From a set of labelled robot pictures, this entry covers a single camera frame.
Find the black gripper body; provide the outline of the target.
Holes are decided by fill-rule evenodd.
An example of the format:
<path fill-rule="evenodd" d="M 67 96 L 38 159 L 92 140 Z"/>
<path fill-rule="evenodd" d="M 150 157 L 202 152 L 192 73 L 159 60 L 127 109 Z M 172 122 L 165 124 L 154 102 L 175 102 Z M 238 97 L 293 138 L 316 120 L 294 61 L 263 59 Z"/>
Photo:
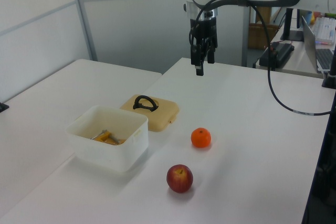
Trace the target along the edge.
<path fill-rule="evenodd" d="M 204 46 L 206 43 L 210 43 L 214 48 L 218 47 L 217 42 L 217 22 L 216 17 L 208 20 L 194 20 L 190 19 L 190 32 L 189 32 L 189 42 L 190 45 L 195 45 L 194 40 L 196 40 L 197 45 Z"/>

